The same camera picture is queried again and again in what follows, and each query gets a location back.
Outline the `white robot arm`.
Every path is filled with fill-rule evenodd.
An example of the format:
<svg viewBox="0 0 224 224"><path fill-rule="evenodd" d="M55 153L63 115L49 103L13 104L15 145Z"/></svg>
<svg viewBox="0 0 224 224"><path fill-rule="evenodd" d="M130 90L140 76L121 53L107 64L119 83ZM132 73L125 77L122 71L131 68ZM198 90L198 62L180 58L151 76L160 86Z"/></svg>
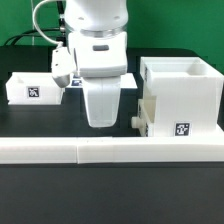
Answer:
<svg viewBox="0 0 224 224"><path fill-rule="evenodd" d="M65 3L66 40L45 38L56 46L52 78L61 88L72 76L80 78L88 124L111 127L117 119L121 77L127 73L126 0L42 0L33 10L35 27L39 9L56 1Z"/></svg>

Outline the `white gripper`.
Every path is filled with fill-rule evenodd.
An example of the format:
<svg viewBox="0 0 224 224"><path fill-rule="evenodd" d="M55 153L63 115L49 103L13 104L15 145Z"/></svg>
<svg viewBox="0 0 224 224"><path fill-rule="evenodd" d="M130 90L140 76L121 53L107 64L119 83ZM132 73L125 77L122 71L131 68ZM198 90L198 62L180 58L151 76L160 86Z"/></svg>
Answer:
<svg viewBox="0 0 224 224"><path fill-rule="evenodd" d="M93 128L115 124L120 101L121 71L101 51L68 52L66 47L53 51L52 78L60 88L81 79L88 123Z"/></svg>

